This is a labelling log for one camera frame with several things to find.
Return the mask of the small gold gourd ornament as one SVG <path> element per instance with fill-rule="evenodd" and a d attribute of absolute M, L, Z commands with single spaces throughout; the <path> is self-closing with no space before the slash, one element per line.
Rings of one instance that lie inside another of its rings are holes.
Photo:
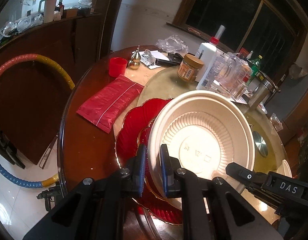
<path fill-rule="evenodd" d="M 139 49 L 140 49 L 140 46 L 138 46 L 136 51 L 132 53 L 130 61 L 128 63 L 128 67 L 133 70 L 137 70 L 140 67 L 141 55 L 140 55 Z"/>

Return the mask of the small clear plastic box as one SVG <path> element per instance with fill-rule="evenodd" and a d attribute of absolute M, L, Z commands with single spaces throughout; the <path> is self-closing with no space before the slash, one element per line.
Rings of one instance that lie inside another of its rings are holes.
<path fill-rule="evenodd" d="M 282 122 L 279 120 L 275 113 L 272 113 L 269 120 L 277 132 L 283 130 Z"/>

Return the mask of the blue patterned snack dish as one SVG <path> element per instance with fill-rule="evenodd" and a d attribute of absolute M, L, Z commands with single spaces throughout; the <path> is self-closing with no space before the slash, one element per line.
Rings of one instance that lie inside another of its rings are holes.
<path fill-rule="evenodd" d="M 267 114 L 267 110 L 266 110 L 266 108 L 264 107 L 263 102 L 260 102 L 260 103 L 258 104 L 257 110 L 258 110 L 261 114 L 265 114 L 265 115 Z"/>

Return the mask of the red plastic cup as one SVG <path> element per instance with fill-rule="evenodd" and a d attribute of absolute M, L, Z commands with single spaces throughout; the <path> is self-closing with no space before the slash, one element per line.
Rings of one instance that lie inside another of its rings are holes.
<path fill-rule="evenodd" d="M 109 62 L 108 72 L 111 77 L 125 75 L 127 60 L 122 57 L 112 57 Z"/>

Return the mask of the clear bottle red cap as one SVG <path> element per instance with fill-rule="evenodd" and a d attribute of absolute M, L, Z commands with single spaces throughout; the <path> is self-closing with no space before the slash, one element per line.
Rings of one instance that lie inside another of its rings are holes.
<path fill-rule="evenodd" d="M 209 90 L 217 76 L 219 75 L 221 69 L 225 65 L 226 61 L 228 60 L 229 56 L 217 49 L 216 50 L 216 57 L 208 70 L 203 74 L 201 80 L 199 81 L 198 85 L 196 86 L 196 90 Z"/>

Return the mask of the red plate with sticker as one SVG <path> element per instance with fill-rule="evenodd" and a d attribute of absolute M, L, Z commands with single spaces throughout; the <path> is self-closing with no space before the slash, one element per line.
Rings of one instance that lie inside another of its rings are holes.
<path fill-rule="evenodd" d="M 155 121 L 155 118 L 149 121 L 146 127 L 144 127 L 138 134 L 137 138 L 137 144 L 138 146 L 141 144 L 144 144 L 146 147 L 149 142 L 150 132 L 151 128 L 153 126 L 153 123 Z M 145 165 L 145 178 L 144 182 L 146 185 L 146 189 L 158 200 L 164 201 L 168 203 L 169 205 L 173 206 L 167 199 L 165 199 L 160 192 L 156 189 L 155 184 L 153 183 L 153 180 L 151 178 L 151 174 L 149 171 L 149 165 L 148 165 L 148 158 L 146 157 L 146 165 Z"/>

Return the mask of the peanut butter jar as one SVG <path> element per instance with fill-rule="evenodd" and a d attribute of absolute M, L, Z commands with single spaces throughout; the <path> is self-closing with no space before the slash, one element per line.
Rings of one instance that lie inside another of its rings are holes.
<path fill-rule="evenodd" d="M 193 83 L 196 80 L 198 72 L 204 66 L 204 62 L 194 55 L 185 54 L 181 64 L 178 67 L 177 75 L 187 83 Z"/>

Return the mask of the steel thermos flask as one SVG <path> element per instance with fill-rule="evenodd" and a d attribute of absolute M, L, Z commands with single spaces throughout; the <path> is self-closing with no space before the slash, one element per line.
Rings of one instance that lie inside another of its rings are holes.
<path fill-rule="evenodd" d="M 263 80 L 253 91 L 253 95 L 250 97 L 248 105 L 250 110 L 255 110 L 261 101 L 275 90 L 275 85 L 268 81 Z"/>

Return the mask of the large red glass plate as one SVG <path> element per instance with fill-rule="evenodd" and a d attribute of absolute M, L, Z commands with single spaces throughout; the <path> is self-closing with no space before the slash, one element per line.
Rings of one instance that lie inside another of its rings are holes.
<path fill-rule="evenodd" d="M 130 158 L 137 154 L 139 132 L 147 126 L 150 120 L 156 118 L 158 113 L 170 101 L 170 99 L 149 99 L 126 114 L 123 127 L 118 133 L 115 142 L 116 156 L 120 165 L 124 166 Z M 146 189 L 145 182 L 143 194 L 140 198 L 136 199 L 136 202 L 166 223 L 179 225 L 183 222 L 182 211 L 164 201 L 156 199 Z"/>

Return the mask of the glass beer mug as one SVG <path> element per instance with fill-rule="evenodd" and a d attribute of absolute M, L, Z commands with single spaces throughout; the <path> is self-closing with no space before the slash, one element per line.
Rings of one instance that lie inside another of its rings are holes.
<path fill-rule="evenodd" d="M 219 87 L 226 90 L 233 98 L 237 99 L 242 85 L 243 61 L 236 55 L 230 55 L 215 80 Z"/>

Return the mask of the grey refrigerator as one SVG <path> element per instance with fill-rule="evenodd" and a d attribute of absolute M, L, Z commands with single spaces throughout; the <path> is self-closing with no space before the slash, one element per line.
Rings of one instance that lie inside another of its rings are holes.
<path fill-rule="evenodd" d="M 308 70 L 304 76 L 294 78 L 288 74 L 280 86 L 281 92 L 266 104 L 268 114 L 275 114 L 284 130 L 297 130 L 308 120 Z"/>

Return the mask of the white moutai liquor bottle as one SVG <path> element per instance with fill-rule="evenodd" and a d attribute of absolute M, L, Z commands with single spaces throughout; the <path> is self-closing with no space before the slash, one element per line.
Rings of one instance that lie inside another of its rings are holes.
<path fill-rule="evenodd" d="M 212 37 L 210 39 L 210 42 L 204 42 L 200 44 L 195 54 L 195 57 L 200 59 L 204 63 L 204 65 L 202 69 L 198 71 L 195 81 L 199 82 L 203 77 L 205 77 L 206 73 L 212 67 L 216 59 L 216 52 L 217 52 L 216 45 L 218 44 L 218 42 L 219 40 L 217 38 Z"/>

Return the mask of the cream ribbed plastic bowl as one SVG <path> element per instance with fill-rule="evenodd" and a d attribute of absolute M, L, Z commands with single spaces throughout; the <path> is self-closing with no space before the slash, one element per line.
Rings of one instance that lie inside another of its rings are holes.
<path fill-rule="evenodd" d="M 247 119 L 232 102 L 214 92 L 186 92 L 172 99 L 156 116 L 147 143 L 147 163 L 161 195 L 162 144 L 182 168 L 199 178 L 222 177 L 238 193 L 245 187 L 226 174 L 226 166 L 234 162 L 250 171 L 254 168 L 254 139 Z"/>

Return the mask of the colourful hula hoop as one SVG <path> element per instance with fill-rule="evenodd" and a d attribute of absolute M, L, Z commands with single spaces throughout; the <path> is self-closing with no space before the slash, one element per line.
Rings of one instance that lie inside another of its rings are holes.
<path fill-rule="evenodd" d="M 0 67 L 0 153 L 19 150 L 37 164 L 59 131 L 75 84 L 55 61 L 16 56 Z"/>

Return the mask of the red foil packet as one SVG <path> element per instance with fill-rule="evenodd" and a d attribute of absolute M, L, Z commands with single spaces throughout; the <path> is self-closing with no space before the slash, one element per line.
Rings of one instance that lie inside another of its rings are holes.
<path fill-rule="evenodd" d="M 110 133 L 115 120 L 142 92 L 144 86 L 119 75 L 99 92 L 91 96 L 77 110 L 77 114 Z"/>

